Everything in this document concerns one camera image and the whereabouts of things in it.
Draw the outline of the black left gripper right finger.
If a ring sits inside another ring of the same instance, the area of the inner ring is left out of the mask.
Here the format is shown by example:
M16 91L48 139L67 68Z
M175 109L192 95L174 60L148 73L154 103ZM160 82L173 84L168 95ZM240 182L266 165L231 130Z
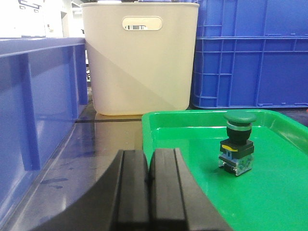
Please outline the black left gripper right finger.
M179 148L158 148L149 170L153 231L231 231L195 181Z

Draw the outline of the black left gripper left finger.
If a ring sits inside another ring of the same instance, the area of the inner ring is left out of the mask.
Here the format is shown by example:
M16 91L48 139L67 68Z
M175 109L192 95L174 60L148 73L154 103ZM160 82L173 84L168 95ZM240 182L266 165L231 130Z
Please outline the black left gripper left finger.
M119 150L103 175L35 231L147 231L148 167L141 150Z

